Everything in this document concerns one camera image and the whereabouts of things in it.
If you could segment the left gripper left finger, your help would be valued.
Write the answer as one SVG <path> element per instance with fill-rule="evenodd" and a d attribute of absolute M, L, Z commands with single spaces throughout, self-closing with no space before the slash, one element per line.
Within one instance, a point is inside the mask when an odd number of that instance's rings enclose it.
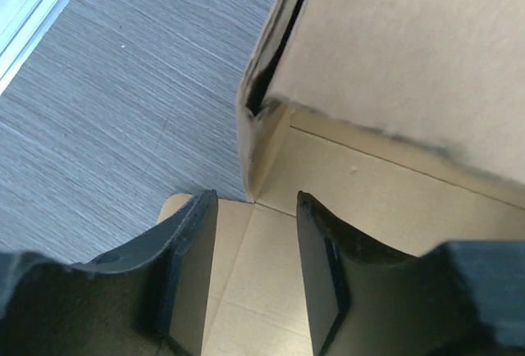
<path fill-rule="evenodd" d="M 207 190 L 90 262 L 3 253 L 2 354 L 201 354 L 217 214 Z"/>

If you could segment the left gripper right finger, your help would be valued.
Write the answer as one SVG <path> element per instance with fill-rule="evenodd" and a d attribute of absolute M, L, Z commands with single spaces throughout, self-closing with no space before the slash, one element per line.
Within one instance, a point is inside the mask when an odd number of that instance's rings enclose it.
<path fill-rule="evenodd" d="M 316 355 L 521 355 L 524 244 L 448 241 L 420 257 L 297 195 Z"/>

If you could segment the brown cardboard box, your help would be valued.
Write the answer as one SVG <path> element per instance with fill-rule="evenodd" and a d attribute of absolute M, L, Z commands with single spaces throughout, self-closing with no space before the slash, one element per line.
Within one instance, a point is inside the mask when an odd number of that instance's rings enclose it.
<path fill-rule="evenodd" d="M 524 244 L 524 0 L 276 0 L 237 93 L 206 355 L 316 355 L 297 195 L 420 257 Z"/>

